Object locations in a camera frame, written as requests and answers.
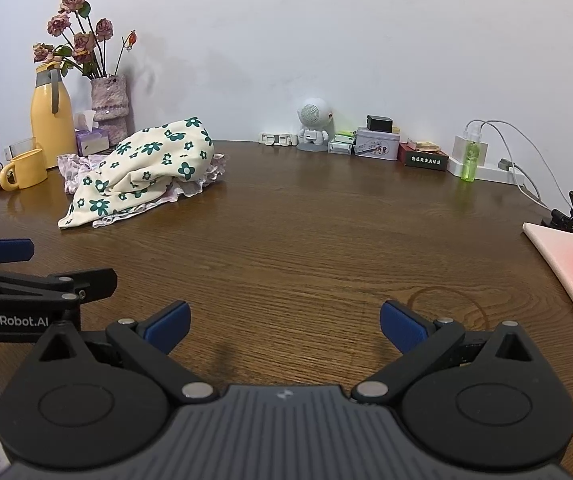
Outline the red black box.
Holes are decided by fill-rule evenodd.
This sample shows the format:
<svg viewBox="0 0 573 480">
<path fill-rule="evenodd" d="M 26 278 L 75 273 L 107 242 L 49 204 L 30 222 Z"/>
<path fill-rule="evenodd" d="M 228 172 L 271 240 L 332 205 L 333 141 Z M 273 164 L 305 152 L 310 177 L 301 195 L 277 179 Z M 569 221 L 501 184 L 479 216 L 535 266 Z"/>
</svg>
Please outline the red black box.
<svg viewBox="0 0 573 480">
<path fill-rule="evenodd" d="M 449 156 L 441 151 L 417 151 L 410 148 L 407 143 L 401 143 L 398 146 L 398 160 L 406 167 L 445 171 Z"/>
</svg>

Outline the pink floral garment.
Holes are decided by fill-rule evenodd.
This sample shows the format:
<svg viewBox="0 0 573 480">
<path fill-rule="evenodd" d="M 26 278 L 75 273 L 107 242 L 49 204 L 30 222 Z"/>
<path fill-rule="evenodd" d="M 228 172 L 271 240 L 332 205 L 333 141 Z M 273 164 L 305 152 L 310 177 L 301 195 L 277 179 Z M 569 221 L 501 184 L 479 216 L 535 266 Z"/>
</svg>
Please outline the pink floral garment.
<svg viewBox="0 0 573 480">
<path fill-rule="evenodd" d="M 67 195 L 74 195 L 77 189 L 84 183 L 89 171 L 98 169 L 101 162 L 106 159 L 105 155 L 90 155 L 89 157 L 74 154 L 59 157 L 59 172 L 64 179 L 64 191 Z M 166 191 L 155 200 L 143 205 L 132 207 L 119 207 L 104 219 L 92 219 L 87 221 L 95 229 L 111 226 L 111 224 L 136 217 L 138 214 L 160 207 L 165 204 L 177 203 L 183 198 L 191 198 L 201 194 L 209 185 L 224 180 L 224 172 L 228 157 L 226 154 L 216 153 L 210 162 L 205 176 L 195 183 L 175 182 L 167 185 Z"/>
</svg>

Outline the green spray bottle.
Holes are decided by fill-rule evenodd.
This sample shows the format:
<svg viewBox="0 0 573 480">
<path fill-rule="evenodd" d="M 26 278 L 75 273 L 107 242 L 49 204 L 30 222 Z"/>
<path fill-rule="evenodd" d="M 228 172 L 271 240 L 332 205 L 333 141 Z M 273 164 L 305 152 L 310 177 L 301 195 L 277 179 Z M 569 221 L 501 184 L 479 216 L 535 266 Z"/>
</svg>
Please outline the green spray bottle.
<svg viewBox="0 0 573 480">
<path fill-rule="evenodd" d="M 473 182 L 477 174 L 477 163 L 480 158 L 481 127 L 475 126 L 467 134 L 465 139 L 465 151 L 463 152 L 462 170 L 460 179 L 465 182 Z"/>
</svg>

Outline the purple tissue box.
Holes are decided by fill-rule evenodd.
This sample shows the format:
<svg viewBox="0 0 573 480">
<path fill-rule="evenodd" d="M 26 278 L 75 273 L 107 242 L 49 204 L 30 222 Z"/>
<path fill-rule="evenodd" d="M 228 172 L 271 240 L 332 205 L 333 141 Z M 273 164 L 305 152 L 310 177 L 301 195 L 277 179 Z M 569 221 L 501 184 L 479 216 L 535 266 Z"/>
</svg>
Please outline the purple tissue box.
<svg viewBox="0 0 573 480">
<path fill-rule="evenodd" d="M 74 115 L 77 154 L 89 156 L 106 151 L 110 147 L 108 133 L 96 121 L 94 110 L 85 110 Z"/>
</svg>

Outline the white power strip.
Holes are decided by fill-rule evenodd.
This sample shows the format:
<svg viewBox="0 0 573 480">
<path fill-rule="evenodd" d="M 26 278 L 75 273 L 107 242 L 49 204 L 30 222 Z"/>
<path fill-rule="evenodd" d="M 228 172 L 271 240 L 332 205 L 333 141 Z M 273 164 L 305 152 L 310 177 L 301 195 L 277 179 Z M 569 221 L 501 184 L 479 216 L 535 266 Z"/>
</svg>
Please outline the white power strip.
<svg viewBox="0 0 573 480">
<path fill-rule="evenodd" d="M 258 136 L 258 142 L 266 146 L 277 146 L 278 148 L 291 148 L 299 143 L 296 133 L 289 132 L 262 132 Z"/>
</svg>

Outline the yellow thermos jug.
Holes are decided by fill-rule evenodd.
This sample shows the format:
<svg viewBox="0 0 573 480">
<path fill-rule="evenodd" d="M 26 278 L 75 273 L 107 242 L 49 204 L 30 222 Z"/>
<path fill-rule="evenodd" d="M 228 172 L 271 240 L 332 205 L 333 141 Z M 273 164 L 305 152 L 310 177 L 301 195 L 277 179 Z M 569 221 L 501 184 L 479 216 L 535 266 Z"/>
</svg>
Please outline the yellow thermos jug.
<svg viewBox="0 0 573 480">
<path fill-rule="evenodd" d="M 36 69 L 30 123 L 32 137 L 36 147 L 44 152 L 48 169 L 58 166 L 59 156 L 76 152 L 72 105 L 57 62 Z"/>
</svg>

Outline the white robot figurine speaker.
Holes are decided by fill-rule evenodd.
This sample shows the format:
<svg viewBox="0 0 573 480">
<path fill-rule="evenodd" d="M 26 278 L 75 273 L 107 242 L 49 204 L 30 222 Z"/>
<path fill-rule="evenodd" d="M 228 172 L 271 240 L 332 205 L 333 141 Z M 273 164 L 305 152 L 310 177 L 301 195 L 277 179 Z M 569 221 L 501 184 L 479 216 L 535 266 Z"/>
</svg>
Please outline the white robot figurine speaker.
<svg viewBox="0 0 573 480">
<path fill-rule="evenodd" d="M 330 105 L 323 99 L 307 99 L 297 111 L 297 117 L 301 128 L 296 148 L 304 152 L 325 152 L 329 142 L 327 128 L 333 118 Z"/>
</svg>

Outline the yellow mug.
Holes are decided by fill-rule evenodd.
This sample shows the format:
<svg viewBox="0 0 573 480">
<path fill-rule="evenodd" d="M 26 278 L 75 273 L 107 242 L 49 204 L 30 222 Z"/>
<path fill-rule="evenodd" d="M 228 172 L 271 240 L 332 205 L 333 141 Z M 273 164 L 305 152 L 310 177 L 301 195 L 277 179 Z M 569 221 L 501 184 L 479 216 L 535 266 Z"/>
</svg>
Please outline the yellow mug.
<svg viewBox="0 0 573 480">
<path fill-rule="evenodd" d="M 0 171 L 0 185 L 8 192 L 31 188 L 48 177 L 42 148 L 13 157 Z"/>
</svg>

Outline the green white small boxes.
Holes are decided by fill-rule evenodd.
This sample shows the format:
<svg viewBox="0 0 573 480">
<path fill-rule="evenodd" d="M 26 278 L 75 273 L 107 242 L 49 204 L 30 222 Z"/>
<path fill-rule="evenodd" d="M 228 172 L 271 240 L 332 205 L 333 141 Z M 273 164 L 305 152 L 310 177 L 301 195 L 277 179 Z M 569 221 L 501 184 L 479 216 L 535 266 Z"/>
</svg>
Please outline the green white small boxes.
<svg viewBox="0 0 573 480">
<path fill-rule="evenodd" d="M 351 156 L 355 140 L 356 133 L 354 131 L 337 131 L 334 133 L 333 138 L 328 142 L 328 152 L 330 154 L 342 154 Z"/>
</svg>

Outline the cream green-flower garment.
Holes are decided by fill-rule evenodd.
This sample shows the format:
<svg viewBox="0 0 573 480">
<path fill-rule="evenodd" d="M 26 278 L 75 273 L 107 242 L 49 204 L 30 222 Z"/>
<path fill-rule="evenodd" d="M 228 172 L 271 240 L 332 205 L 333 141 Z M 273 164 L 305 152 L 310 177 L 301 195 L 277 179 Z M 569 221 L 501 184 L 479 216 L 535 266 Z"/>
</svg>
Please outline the cream green-flower garment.
<svg viewBox="0 0 573 480">
<path fill-rule="evenodd" d="M 62 172 L 73 198 L 58 226 L 100 228 L 198 195 L 224 174 L 225 163 L 198 117 L 143 128 L 90 168 Z"/>
</svg>

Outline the pink fuzzy vase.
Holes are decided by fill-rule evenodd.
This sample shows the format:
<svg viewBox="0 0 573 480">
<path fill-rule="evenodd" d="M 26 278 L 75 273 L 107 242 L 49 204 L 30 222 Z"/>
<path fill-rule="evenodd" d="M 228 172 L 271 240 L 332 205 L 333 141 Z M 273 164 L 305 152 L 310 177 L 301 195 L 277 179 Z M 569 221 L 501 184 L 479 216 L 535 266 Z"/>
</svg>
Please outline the pink fuzzy vase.
<svg viewBox="0 0 573 480">
<path fill-rule="evenodd" d="M 108 135 L 108 143 L 115 146 L 128 136 L 130 105 L 126 79 L 122 75 L 110 75 L 93 79 L 90 84 L 94 120 Z"/>
</svg>

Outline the dried rose bouquet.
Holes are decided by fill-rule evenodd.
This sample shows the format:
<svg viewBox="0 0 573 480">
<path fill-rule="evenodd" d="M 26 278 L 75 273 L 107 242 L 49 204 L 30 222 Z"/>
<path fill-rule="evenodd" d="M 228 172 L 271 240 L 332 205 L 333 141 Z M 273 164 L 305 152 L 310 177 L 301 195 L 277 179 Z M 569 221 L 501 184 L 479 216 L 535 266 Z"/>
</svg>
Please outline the dried rose bouquet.
<svg viewBox="0 0 573 480">
<path fill-rule="evenodd" d="M 137 44 L 135 30 L 120 38 L 117 61 L 108 66 L 108 42 L 115 37 L 108 18 L 91 21 L 89 0 L 61 0 L 59 10 L 47 22 L 47 33 L 58 44 L 37 42 L 32 46 L 32 60 L 40 66 L 58 68 L 62 76 L 78 70 L 93 80 L 116 75 L 125 52 Z"/>
</svg>

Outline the small black box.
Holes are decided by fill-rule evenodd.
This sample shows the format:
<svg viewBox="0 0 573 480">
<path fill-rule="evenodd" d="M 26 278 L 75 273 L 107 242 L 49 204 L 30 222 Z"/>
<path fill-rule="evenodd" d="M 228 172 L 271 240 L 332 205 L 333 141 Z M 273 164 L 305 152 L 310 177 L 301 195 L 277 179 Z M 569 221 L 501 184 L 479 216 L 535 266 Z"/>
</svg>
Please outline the small black box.
<svg viewBox="0 0 573 480">
<path fill-rule="evenodd" d="M 367 116 L 367 129 L 376 132 L 392 133 L 394 121 L 387 116 L 371 115 Z"/>
</svg>

